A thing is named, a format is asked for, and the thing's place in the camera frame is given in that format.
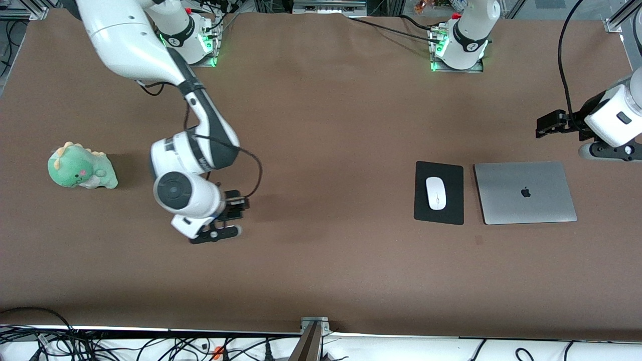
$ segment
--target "black mouse pad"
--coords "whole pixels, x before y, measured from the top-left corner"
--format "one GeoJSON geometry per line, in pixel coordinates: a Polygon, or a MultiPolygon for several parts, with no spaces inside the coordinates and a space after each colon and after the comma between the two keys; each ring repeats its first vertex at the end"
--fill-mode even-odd
{"type": "Polygon", "coordinates": [[[415,219],[464,224],[464,167],[452,164],[417,162],[415,165],[415,219]],[[439,177],[446,189],[446,206],[435,211],[428,205],[426,179],[439,177]]]}

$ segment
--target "plush toy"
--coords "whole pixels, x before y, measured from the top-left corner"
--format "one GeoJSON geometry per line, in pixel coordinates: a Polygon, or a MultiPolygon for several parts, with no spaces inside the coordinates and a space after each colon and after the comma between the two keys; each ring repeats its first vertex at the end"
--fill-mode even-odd
{"type": "Polygon", "coordinates": [[[65,143],[51,155],[47,167],[51,179],[63,187],[112,189],[118,185],[114,167],[107,155],[84,149],[80,144],[65,143]]]}

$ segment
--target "silver laptop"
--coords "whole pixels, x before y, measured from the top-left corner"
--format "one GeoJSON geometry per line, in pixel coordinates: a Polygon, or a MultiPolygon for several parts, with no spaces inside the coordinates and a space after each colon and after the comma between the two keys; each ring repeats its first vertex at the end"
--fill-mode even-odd
{"type": "Polygon", "coordinates": [[[486,224],[575,222],[560,162],[475,164],[486,224]]]}

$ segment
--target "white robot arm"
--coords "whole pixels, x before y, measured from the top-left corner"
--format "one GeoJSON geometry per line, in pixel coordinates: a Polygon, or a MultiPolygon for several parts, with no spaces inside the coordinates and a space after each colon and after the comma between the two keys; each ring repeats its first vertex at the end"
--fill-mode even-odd
{"type": "Polygon", "coordinates": [[[215,220],[241,218],[248,207],[238,191],[223,194],[200,174],[230,166],[239,139],[218,112],[188,62],[199,61],[207,47],[209,19],[189,15],[179,0],[76,0],[78,12],[98,56],[113,72],[133,80],[176,86],[199,124],[152,145],[150,165],[154,197],[175,214],[172,225],[192,243],[240,234],[238,226],[216,228],[215,220]],[[168,47],[158,39],[145,15],[156,23],[168,47]]]}
{"type": "Polygon", "coordinates": [[[483,57],[488,35],[500,15],[497,0],[468,0],[461,18],[440,25],[446,28],[446,39],[435,56],[455,70],[472,68],[483,57]]]}
{"type": "Polygon", "coordinates": [[[579,132],[580,156],[604,161],[642,161],[642,67],[587,100],[572,115],[556,110],[537,120],[535,136],[579,132]]]}

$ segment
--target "computer mouse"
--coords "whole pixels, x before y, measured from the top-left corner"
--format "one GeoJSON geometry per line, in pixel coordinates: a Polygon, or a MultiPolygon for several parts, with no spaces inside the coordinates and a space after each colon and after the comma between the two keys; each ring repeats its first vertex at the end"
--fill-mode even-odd
{"type": "Polygon", "coordinates": [[[426,178],[426,193],[428,206],[434,211],[441,211],[446,206],[446,187],[439,177],[426,178]]]}

